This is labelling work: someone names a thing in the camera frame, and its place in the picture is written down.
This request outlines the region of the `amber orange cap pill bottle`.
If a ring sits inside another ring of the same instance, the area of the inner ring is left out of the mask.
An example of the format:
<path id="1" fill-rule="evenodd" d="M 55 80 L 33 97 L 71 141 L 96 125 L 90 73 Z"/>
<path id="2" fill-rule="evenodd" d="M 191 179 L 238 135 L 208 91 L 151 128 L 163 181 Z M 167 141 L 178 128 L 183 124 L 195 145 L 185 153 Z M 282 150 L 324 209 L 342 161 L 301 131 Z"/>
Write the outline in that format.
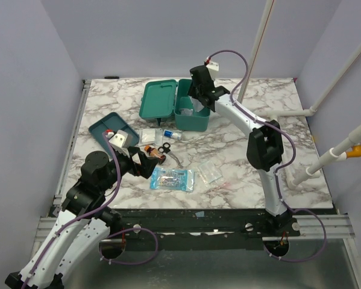
<path id="1" fill-rule="evenodd" d="M 166 156 L 161 153 L 158 149 L 150 146 L 150 145 L 146 145 L 144 147 L 145 152 L 148 154 L 149 157 L 154 157 L 156 159 L 159 160 L 159 164 L 163 164 L 166 160 Z"/>

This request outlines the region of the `clear white cap liquid bottle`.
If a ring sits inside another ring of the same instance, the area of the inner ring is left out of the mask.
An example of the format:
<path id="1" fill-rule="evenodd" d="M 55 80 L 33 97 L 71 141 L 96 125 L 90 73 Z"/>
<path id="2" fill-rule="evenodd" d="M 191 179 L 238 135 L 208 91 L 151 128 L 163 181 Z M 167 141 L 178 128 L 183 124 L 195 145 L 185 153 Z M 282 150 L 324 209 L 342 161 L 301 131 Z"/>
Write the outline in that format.
<path id="1" fill-rule="evenodd" d="M 200 112 L 200 111 L 202 111 L 204 109 L 203 104 L 198 99 L 190 97 L 190 100 L 192 101 L 193 111 L 194 112 L 198 113 L 198 112 Z"/>

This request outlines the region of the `small foil packet bag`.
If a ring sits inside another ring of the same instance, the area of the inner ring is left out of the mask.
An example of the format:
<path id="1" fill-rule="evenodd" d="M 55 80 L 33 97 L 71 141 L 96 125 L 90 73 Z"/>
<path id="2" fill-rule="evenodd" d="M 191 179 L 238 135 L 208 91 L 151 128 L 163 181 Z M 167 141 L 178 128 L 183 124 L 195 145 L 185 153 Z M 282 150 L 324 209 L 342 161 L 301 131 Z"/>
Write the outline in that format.
<path id="1" fill-rule="evenodd" d="M 193 109 L 190 108 L 181 108 L 180 114 L 182 116 L 193 116 Z"/>

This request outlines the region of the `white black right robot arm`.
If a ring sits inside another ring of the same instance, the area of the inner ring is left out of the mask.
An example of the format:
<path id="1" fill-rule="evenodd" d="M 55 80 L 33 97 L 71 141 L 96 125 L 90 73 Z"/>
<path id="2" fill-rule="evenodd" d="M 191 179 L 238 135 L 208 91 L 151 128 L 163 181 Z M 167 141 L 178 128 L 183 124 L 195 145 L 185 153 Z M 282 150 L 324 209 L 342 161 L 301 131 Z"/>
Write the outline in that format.
<path id="1" fill-rule="evenodd" d="M 223 86 L 215 86 L 205 65 L 190 70 L 192 84 L 189 95 L 204 107 L 226 117 L 248 138 L 246 157 L 258 171 L 265 195 L 265 230 L 277 236 L 285 231 L 292 213 L 284 203 L 278 168 L 284 153 L 281 129 L 278 122 L 267 122 L 245 108 Z"/>

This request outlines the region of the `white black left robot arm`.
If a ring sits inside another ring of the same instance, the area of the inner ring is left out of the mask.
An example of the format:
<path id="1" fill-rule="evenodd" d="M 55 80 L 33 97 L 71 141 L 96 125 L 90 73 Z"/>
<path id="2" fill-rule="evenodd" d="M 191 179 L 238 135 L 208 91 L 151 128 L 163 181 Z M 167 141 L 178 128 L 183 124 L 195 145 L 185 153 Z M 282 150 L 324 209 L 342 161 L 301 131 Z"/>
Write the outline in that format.
<path id="1" fill-rule="evenodd" d="M 129 173 L 148 179 L 158 160 L 147 157 L 137 147 L 128 149 L 139 162 L 119 152 L 113 159 L 103 151 L 93 151 L 81 166 L 81 177 L 67 192 L 51 231 L 38 252 L 19 272 L 10 273 L 10 288 L 63 288 L 75 266 L 108 237 L 124 233 L 121 215 L 108 207 L 108 189 L 119 189 L 122 177 Z"/>

